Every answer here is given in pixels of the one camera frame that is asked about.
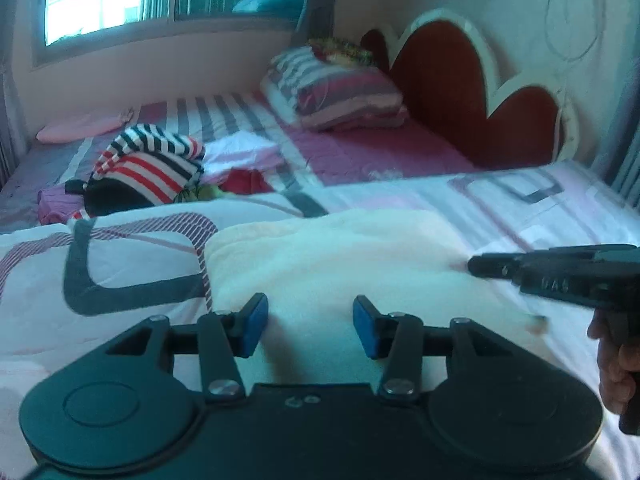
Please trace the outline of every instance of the pink clothing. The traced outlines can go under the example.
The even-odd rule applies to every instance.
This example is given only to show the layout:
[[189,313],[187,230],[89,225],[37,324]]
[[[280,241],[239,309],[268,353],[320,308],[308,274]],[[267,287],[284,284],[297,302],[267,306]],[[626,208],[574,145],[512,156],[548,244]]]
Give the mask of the pink clothing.
[[65,193],[65,185],[38,192],[38,220],[40,224],[66,224],[75,212],[84,207],[84,197]]

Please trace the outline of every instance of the red headboard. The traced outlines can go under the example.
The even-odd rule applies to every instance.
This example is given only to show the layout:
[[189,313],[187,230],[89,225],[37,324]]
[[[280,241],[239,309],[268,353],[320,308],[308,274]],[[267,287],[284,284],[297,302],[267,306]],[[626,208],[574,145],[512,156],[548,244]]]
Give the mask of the red headboard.
[[499,88],[492,54],[479,43],[483,39],[450,18],[422,21],[399,40],[396,56],[379,30],[362,38],[362,46],[374,53],[380,69],[404,94],[412,117],[445,137],[478,168],[550,163],[558,116],[550,85],[525,78],[521,86],[514,79]]

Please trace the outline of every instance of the pink striped bed sheet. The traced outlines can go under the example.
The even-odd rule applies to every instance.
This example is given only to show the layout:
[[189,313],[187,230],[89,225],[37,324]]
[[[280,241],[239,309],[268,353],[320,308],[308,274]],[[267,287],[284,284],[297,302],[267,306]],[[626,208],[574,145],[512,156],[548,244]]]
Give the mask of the pink striped bed sheet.
[[[277,192],[396,178],[466,173],[473,166],[448,142],[408,121],[402,128],[311,133],[283,124],[261,92],[181,98],[144,105],[134,122],[211,142],[240,130],[276,142],[286,163],[266,175]],[[119,132],[32,150],[0,191],[0,234],[38,224],[37,193],[87,178]]]

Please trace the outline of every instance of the white cloth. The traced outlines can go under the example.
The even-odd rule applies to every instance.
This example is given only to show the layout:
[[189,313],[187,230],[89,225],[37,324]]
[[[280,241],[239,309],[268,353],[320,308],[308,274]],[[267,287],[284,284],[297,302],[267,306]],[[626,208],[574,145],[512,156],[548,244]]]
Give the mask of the white cloth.
[[275,142],[246,131],[205,144],[205,184],[220,184],[231,170],[268,171],[284,164]]

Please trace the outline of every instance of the red and white striped fabric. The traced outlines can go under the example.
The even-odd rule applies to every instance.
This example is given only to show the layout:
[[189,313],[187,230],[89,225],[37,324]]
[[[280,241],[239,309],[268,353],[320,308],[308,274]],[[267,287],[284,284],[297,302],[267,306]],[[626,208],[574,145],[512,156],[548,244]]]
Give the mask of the red and white striped fabric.
[[[118,193],[132,190],[141,206],[169,204],[200,179],[204,153],[203,144],[193,137],[174,135],[152,124],[132,126],[102,152],[87,183],[86,198],[113,203]],[[86,205],[95,209],[95,204]]]

